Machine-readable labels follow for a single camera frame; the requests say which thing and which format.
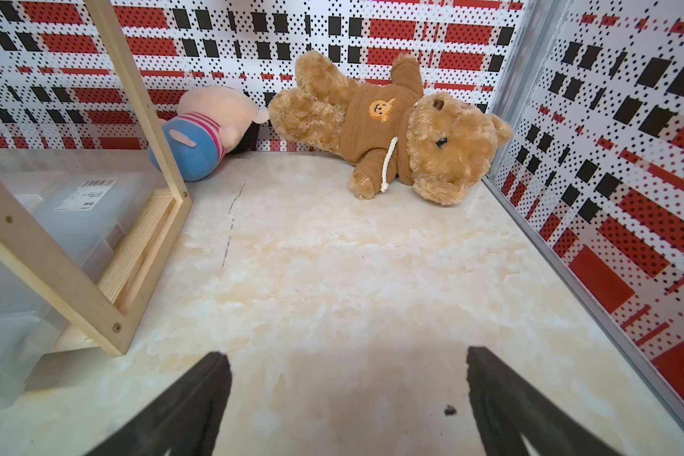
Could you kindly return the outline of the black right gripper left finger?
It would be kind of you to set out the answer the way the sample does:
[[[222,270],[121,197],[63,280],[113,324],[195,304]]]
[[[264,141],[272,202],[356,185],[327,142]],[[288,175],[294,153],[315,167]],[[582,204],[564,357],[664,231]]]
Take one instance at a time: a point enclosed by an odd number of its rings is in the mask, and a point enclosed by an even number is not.
[[[233,383],[223,353],[195,366],[93,448],[91,455],[211,455]]]

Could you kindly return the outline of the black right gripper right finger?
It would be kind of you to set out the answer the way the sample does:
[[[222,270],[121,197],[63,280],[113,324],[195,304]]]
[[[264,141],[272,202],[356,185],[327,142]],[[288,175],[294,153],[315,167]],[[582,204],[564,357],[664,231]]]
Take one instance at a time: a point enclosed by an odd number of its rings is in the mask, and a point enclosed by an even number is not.
[[[469,402],[487,455],[616,455],[486,347],[467,349]]]

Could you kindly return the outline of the translucent white pencil case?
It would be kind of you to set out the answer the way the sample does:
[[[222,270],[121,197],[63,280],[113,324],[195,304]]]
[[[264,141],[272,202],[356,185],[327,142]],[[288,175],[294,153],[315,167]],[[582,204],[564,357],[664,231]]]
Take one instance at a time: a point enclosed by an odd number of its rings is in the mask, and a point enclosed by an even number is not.
[[[0,180],[0,409],[68,325],[122,353],[127,321],[98,290],[152,193],[142,173],[20,173]]]

